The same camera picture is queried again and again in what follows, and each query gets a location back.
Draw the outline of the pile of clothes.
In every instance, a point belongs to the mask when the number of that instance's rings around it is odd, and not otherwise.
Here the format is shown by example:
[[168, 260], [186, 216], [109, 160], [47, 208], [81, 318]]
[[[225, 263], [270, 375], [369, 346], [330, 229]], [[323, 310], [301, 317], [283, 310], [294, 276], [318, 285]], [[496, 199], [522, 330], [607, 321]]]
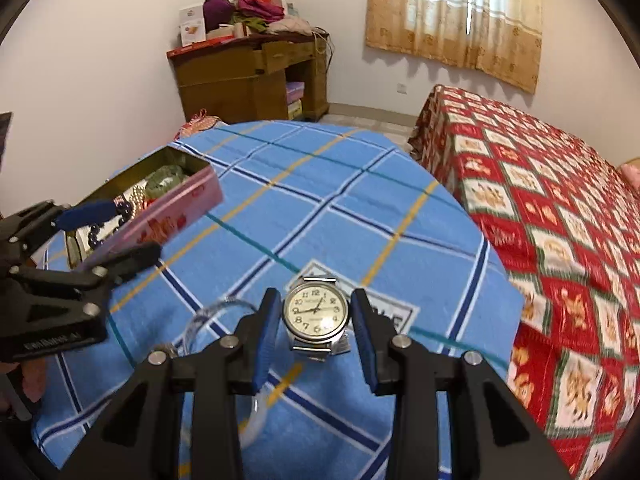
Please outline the pile of clothes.
[[258, 34], [301, 34], [312, 36], [311, 24], [298, 16], [286, 14], [284, 7], [271, 0], [204, 0], [203, 18], [208, 34], [230, 26]]

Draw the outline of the blue plaid table cloth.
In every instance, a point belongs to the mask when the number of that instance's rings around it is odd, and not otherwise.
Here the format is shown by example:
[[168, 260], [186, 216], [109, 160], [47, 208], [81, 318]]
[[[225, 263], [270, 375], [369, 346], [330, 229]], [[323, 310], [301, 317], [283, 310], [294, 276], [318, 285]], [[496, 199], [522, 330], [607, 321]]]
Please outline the blue plaid table cloth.
[[[172, 144], [207, 160], [224, 201], [114, 292], [108, 339], [49, 359], [32, 435], [61, 467], [156, 344], [182, 347], [222, 298], [259, 304], [303, 275], [333, 274], [428, 350], [476, 350], [506, 378], [523, 305], [470, 217], [409, 155], [372, 131], [300, 122], [223, 126]], [[247, 479], [383, 479], [394, 401], [370, 393], [357, 345], [296, 356], [281, 323], [266, 426], [243, 451]]]

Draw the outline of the silver wrist watch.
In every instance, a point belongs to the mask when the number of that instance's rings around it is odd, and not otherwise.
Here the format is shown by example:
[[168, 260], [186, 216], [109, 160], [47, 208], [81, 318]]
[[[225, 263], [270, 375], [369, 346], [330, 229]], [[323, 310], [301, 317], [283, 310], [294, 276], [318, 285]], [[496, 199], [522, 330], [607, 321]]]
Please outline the silver wrist watch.
[[333, 275], [303, 275], [286, 293], [282, 320], [293, 352], [326, 362], [350, 351], [350, 303]]

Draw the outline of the red patterned bed cover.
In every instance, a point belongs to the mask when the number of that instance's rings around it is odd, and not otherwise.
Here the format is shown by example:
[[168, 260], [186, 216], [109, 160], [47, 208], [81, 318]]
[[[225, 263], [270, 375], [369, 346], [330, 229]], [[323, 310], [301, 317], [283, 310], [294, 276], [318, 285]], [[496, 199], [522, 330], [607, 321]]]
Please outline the red patterned bed cover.
[[410, 145], [523, 294], [510, 388], [592, 477], [639, 404], [637, 190], [577, 136], [460, 88], [433, 88]]

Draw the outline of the purple storage box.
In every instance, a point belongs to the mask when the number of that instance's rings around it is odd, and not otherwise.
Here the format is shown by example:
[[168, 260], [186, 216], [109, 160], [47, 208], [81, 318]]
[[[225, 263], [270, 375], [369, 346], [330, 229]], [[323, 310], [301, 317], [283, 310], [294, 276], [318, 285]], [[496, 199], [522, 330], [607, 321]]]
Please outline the purple storage box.
[[303, 99], [305, 92], [305, 83], [303, 81], [288, 81], [285, 84], [286, 102], [292, 104]]

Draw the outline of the green jade bangle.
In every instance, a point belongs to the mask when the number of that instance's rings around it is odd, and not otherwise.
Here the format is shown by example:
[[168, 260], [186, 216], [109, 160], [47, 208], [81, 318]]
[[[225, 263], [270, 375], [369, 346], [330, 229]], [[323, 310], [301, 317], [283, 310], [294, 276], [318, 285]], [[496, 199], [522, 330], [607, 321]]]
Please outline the green jade bangle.
[[157, 200], [179, 186], [187, 177], [178, 165], [161, 166], [146, 178], [144, 194], [149, 200]]

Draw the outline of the pink metal tin box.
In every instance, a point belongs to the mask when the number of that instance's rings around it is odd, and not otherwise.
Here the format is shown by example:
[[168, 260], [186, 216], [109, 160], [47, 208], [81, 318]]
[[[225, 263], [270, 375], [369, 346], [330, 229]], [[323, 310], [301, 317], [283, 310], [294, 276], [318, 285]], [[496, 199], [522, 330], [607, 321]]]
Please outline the pink metal tin box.
[[[146, 178], [161, 166], [178, 165], [188, 175], [179, 186], [157, 200], [144, 194]], [[127, 202], [131, 218], [119, 215], [97, 229], [84, 226], [64, 234], [68, 266], [82, 270], [91, 263], [146, 242], [164, 244], [204, 216], [224, 199], [213, 166], [202, 156], [166, 145], [119, 171], [80, 203], [95, 200]]]

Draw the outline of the pink pillow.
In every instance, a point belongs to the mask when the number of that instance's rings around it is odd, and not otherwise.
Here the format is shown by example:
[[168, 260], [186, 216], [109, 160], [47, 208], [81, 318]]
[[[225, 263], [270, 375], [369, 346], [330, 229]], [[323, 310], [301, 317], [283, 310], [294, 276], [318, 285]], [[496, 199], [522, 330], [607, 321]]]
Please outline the pink pillow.
[[640, 158], [628, 160], [621, 164], [617, 171], [624, 177], [624, 179], [636, 190], [640, 188]]

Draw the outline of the brown wooden desk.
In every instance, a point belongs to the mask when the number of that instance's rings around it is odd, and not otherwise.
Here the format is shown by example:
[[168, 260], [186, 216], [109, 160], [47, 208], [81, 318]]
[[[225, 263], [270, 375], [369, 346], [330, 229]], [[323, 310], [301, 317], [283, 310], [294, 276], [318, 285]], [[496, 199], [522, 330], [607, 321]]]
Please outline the brown wooden desk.
[[302, 117], [316, 122], [329, 110], [330, 39], [328, 32], [254, 35], [168, 58], [184, 117], [205, 108], [230, 124], [286, 119], [285, 84], [303, 81]]

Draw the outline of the pink floral bag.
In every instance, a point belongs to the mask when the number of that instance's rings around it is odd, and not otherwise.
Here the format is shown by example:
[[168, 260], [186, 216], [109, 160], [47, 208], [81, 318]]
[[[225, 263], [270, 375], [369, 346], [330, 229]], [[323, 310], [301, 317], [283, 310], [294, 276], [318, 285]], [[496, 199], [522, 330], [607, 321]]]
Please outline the pink floral bag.
[[188, 138], [201, 131], [214, 128], [221, 119], [218, 116], [209, 115], [205, 108], [194, 114], [185, 124], [183, 124], [174, 136], [174, 140]]

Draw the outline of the red flat box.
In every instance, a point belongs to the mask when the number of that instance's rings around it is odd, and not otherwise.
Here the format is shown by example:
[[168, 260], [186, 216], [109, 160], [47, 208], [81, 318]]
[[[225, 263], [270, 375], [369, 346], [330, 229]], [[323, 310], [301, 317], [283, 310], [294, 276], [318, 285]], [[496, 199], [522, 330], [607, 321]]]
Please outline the red flat box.
[[193, 51], [216, 48], [223, 46], [231, 41], [234, 41], [233, 36], [216, 37], [213, 39], [207, 39], [201, 42], [194, 42], [194, 44], [188, 44], [187, 46], [175, 48], [166, 52], [166, 58], [175, 58], [176, 56], [184, 55]]

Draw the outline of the white product box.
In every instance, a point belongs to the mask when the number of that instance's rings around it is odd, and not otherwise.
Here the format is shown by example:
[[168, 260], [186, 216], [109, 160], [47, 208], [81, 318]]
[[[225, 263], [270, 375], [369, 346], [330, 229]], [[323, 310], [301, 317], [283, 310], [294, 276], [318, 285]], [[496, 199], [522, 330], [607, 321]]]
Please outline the white product box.
[[205, 18], [201, 3], [185, 6], [179, 10], [179, 32], [183, 47], [206, 40]]

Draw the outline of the clear glass bangle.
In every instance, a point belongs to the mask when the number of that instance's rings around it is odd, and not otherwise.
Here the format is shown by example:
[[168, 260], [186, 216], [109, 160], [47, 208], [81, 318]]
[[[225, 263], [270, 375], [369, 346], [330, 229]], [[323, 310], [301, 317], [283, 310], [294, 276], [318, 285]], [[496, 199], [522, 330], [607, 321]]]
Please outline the clear glass bangle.
[[268, 393], [265, 386], [256, 394], [234, 393], [234, 362], [240, 357], [241, 343], [234, 333], [224, 333], [201, 352], [192, 346], [198, 332], [213, 321], [215, 315], [231, 307], [258, 310], [239, 298], [223, 299], [198, 310], [184, 331], [183, 354], [174, 362], [175, 376], [186, 382], [194, 393], [190, 443], [195, 454], [204, 450], [206, 429], [212, 422], [220, 435], [213, 442], [221, 451], [238, 458], [264, 429], [268, 416]]

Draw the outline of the beige patterned curtain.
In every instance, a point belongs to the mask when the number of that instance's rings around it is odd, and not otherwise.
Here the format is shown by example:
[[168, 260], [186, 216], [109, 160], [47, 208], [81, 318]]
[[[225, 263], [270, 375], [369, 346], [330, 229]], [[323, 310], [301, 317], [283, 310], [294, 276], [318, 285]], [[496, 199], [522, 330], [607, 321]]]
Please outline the beige patterned curtain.
[[542, 0], [368, 0], [364, 41], [371, 48], [479, 70], [533, 94]]

